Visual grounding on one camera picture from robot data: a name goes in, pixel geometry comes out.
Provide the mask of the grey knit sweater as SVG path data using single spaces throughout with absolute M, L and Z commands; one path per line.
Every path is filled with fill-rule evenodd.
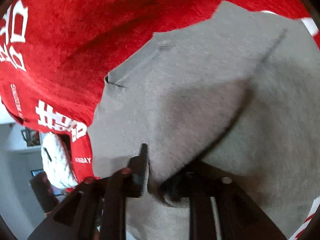
M 319 48 L 302 20 L 222 2 L 110 71 L 88 134 L 99 177 L 149 147 L 148 192 L 127 209 L 136 239 L 189 237 L 184 202 L 159 187 L 195 158 L 291 237 L 319 196 Z

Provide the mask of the white patterned pillow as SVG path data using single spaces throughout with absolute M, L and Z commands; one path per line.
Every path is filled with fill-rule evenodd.
M 47 133 L 44 136 L 41 158 L 43 170 L 54 187 L 66 190 L 78 185 L 67 146 L 57 134 Z

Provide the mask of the framed picture on shelf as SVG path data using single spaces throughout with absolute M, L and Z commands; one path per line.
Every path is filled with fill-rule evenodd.
M 21 130 L 21 135 L 27 147 L 40 146 L 41 141 L 39 132 L 29 128 L 25 128 Z

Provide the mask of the red printed sofa blanket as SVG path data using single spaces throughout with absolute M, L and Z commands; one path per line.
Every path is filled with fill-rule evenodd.
M 306 8 L 308 0 L 3 0 L 2 103 L 24 126 L 71 135 L 78 182 L 99 177 L 88 129 L 105 77 L 154 33 L 208 20 L 222 2 L 302 20 L 319 48 L 319 27 Z M 303 224 L 285 239 L 319 239 L 319 196 Z

